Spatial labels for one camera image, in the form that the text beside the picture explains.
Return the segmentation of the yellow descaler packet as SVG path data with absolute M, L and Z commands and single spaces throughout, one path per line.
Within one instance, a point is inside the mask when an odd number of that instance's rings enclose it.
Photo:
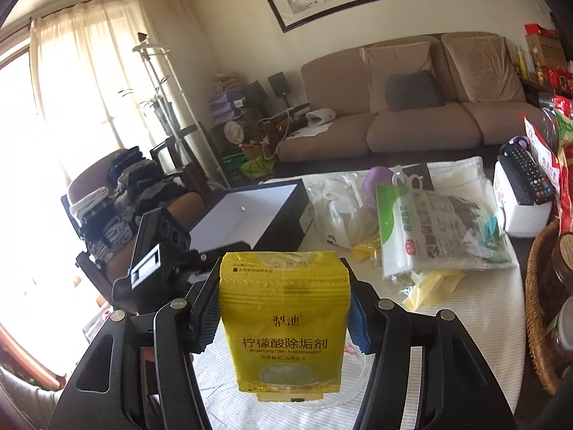
M 336 252 L 229 252 L 218 301 L 240 391 L 260 401 L 339 391 L 351 286 Z

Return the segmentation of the green white printed plastic bag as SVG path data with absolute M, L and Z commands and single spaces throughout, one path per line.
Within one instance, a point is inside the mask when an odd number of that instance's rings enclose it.
M 376 187 L 382 274 L 484 271 L 512 264 L 497 219 L 481 203 L 435 191 Z

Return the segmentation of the clear plastic tub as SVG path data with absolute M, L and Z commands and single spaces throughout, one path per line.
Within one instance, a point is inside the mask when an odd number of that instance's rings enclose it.
M 365 355 L 350 338 L 346 339 L 341 368 L 340 390 L 325 393 L 322 399 L 298 403 L 305 410 L 321 411 L 347 405 L 358 397 L 369 380 L 373 357 Z

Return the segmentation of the pile of folded clothes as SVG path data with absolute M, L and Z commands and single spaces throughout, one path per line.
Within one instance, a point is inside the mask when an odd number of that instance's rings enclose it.
M 136 236 L 145 212 L 174 203 L 188 190 L 138 147 L 99 159 L 70 183 L 72 222 L 95 265 L 104 270 Z

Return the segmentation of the white striped tablecloth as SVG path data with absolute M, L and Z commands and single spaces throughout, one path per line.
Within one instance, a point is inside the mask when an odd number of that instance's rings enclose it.
M 479 156 L 434 162 L 428 170 L 440 193 L 495 207 L 494 192 Z M 510 408 L 517 407 L 525 354 L 524 291 L 520 264 L 502 271 L 469 272 L 442 308 L 453 311 L 493 371 Z M 225 331 L 194 356 L 193 367 L 214 429 L 350 429 L 355 423 L 373 359 L 348 345 L 341 390 L 305 403 L 262 403 L 237 387 Z

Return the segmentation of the yellow packets pile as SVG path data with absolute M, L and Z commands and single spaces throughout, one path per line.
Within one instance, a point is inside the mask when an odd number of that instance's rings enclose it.
M 352 256 L 358 262 L 370 261 L 374 268 L 382 269 L 382 246 L 379 237 L 372 237 L 351 248 Z M 402 306 L 410 312 L 420 307 L 435 307 L 447 301 L 465 276 L 460 270 L 411 271 L 391 276 L 400 292 Z

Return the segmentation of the black open storage box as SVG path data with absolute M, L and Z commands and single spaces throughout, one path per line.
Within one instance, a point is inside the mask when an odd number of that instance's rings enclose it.
M 189 229 L 198 252 L 243 242 L 255 252 L 296 252 L 313 221 L 301 179 L 229 190 Z

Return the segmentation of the wicker basket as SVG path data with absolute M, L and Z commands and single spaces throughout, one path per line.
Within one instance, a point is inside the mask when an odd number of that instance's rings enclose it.
M 549 346 L 545 331 L 571 293 L 553 268 L 552 253 L 558 242 L 558 229 L 558 222 L 554 220 L 536 236 L 529 251 L 524 279 L 529 353 L 539 382 L 551 395 L 555 395 L 561 384 L 558 375 L 561 359 Z

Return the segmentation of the white tissue box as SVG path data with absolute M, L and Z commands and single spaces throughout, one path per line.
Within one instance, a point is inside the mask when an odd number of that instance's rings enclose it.
M 507 144 L 520 145 L 532 156 L 529 151 L 528 139 L 524 136 L 514 137 L 505 145 Z M 493 171 L 493 190 L 498 207 L 499 225 L 510 237 L 523 239 L 534 238 L 547 225 L 555 197 L 551 202 L 543 205 L 520 206 L 517 203 L 501 164 L 498 162 L 498 156 Z

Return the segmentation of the white coat stand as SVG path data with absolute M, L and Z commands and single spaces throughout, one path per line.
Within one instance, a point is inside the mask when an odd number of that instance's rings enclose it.
M 136 37 L 132 52 L 139 56 L 150 79 L 153 88 L 150 105 L 157 105 L 160 116 L 166 120 L 169 137 L 175 140 L 175 151 L 184 164 L 198 165 L 209 185 L 229 189 L 230 182 L 209 143 L 207 131 L 194 114 L 176 75 L 170 59 L 171 48 L 153 42 L 143 32 Z

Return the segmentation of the black remote control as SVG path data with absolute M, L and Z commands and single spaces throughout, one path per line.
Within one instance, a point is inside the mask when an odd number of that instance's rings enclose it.
M 504 145 L 498 162 L 520 206 L 543 205 L 555 197 L 555 189 L 532 156 L 517 144 Z

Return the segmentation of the purple cup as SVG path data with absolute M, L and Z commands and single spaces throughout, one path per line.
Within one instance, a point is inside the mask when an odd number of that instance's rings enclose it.
M 376 212 L 377 200 L 376 189 L 379 185 L 393 184 L 393 170 L 384 166 L 371 168 L 361 184 L 361 196 L 366 209 L 369 212 Z

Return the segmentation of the brown sofa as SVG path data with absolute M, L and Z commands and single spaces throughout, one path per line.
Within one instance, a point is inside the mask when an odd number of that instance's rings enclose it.
M 323 132 L 289 137 L 282 162 L 470 151 L 540 127 L 504 37 L 420 35 L 343 49 L 300 69 Z

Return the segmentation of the dark cushion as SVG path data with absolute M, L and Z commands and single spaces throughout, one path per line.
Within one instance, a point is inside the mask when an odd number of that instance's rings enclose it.
M 439 108 L 446 105 L 444 93 L 428 70 L 391 75 L 385 87 L 386 105 L 393 112 Z

